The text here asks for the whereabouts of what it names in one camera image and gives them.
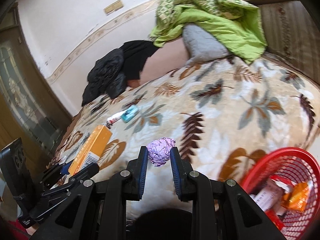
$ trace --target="silver screw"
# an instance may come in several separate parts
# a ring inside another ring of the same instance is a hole
[[[93,184],[93,181],[91,179],[87,179],[84,181],[83,186],[90,187]]]
[[[194,178],[199,176],[199,172],[198,171],[190,171],[189,174],[190,174],[191,177],[194,177]]]
[[[236,182],[233,180],[233,179],[228,179],[227,180],[227,184],[230,186],[230,187],[233,187],[236,185]]]
[[[128,176],[130,175],[130,171],[127,171],[127,170],[121,171],[121,172],[120,172],[120,175],[121,175],[122,177],[128,177]]]

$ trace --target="bed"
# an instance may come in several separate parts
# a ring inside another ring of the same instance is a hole
[[[140,111],[110,128],[96,182],[125,169],[141,146],[161,137],[175,139],[194,170],[240,182],[264,155],[286,146],[307,149],[319,133],[320,90],[313,82],[266,56],[251,65],[231,56],[172,70],[115,99],[98,97],[76,116],[51,164],[72,160],[98,124],[130,105]],[[175,195],[170,163],[148,164],[143,199],[127,202],[127,219],[159,208],[192,210]]]

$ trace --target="bright green fabric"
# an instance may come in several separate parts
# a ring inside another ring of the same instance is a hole
[[[150,36],[157,47],[180,36],[185,23],[211,33],[246,63],[257,59],[267,45],[260,9],[242,0],[161,0],[156,16]]]

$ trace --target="door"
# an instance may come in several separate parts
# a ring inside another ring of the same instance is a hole
[[[0,148],[21,137],[28,168],[43,171],[71,116],[36,67],[16,7],[0,25],[0,111]]]

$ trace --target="gold light switch plate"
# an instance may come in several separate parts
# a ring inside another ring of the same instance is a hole
[[[110,13],[113,13],[119,9],[123,8],[123,3],[121,0],[118,0],[114,2],[113,4],[110,4],[108,7],[104,9],[105,13],[109,15]]]

